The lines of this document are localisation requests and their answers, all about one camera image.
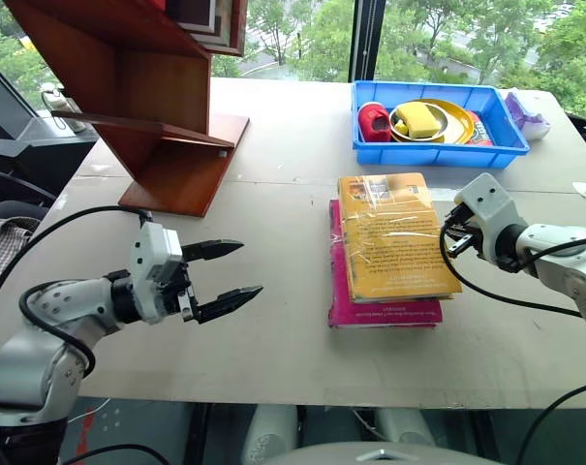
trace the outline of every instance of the yellow plate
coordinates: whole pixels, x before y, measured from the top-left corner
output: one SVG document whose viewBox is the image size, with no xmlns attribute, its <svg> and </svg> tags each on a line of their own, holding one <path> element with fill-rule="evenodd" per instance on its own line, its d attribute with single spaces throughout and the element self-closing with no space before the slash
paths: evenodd
<svg viewBox="0 0 586 465">
<path fill-rule="evenodd" d="M 434 104 L 447 113 L 447 129 L 443 134 L 443 140 L 437 139 L 433 142 L 467 143 L 474 134 L 474 120 L 471 119 L 466 110 L 458 105 L 437 99 L 418 99 L 417 102 Z"/>
<path fill-rule="evenodd" d="M 450 115 L 447 116 L 447 120 L 449 123 L 449 119 L 451 118 Z M 445 136 L 438 136 L 436 139 L 432 140 L 415 140 L 415 139 L 403 139 L 400 133 L 396 131 L 391 131 L 391 138 L 394 139 L 396 142 L 410 142 L 410 143 L 445 143 L 446 139 Z"/>
</svg>

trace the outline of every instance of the yellow sponge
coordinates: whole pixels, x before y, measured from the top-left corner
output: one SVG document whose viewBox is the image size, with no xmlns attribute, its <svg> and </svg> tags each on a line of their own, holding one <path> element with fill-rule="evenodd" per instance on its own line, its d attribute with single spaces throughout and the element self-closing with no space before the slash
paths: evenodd
<svg viewBox="0 0 586 465">
<path fill-rule="evenodd" d="M 409 129 L 402 119 L 398 120 L 394 128 L 398 134 L 402 134 L 403 136 L 407 136 L 409 134 Z"/>
<path fill-rule="evenodd" d="M 396 115 L 407 125 L 411 139 L 432 138 L 441 130 L 439 121 L 423 102 L 399 105 L 396 107 Z"/>
</svg>

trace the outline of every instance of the red cup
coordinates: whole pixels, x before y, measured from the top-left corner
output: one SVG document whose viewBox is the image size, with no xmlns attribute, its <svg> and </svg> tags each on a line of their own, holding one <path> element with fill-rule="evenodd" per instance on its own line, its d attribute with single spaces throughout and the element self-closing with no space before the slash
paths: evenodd
<svg viewBox="0 0 586 465">
<path fill-rule="evenodd" d="M 379 102 L 363 104 L 357 114 L 361 135 L 365 142 L 389 142 L 389 113 Z"/>
</svg>

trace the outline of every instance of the window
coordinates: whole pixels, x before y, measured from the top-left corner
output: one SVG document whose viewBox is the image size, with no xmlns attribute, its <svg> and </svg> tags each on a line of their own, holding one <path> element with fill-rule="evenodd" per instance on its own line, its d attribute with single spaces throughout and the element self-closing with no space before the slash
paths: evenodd
<svg viewBox="0 0 586 465">
<path fill-rule="evenodd" d="M 212 75 L 346 82 L 355 0 L 249 0 L 245 56 L 213 55 Z"/>
<path fill-rule="evenodd" d="M 386 0 L 375 78 L 547 90 L 586 117 L 586 0 Z"/>
<path fill-rule="evenodd" d="M 36 110 L 45 108 L 40 96 L 41 85 L 44 82 L 58 82 L 2 0 L 0 0 L 0 73 Z"/>
</svg>

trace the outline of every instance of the purple object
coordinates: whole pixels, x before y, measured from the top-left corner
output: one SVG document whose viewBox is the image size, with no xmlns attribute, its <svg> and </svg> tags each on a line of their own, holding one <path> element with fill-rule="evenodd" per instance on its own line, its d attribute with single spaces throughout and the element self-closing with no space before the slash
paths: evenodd
<svg viewBox="0 0 586 465">
<path fill-rule="evenodd" d="M 525 140 L 542 139 L 551 129 L 551 124 L 544 119 L 544 116 L 527 111 L 513 92 L 508 93 L 505 102 L 509 114 L 516 127 L 523 133 Z"/>
</svg>

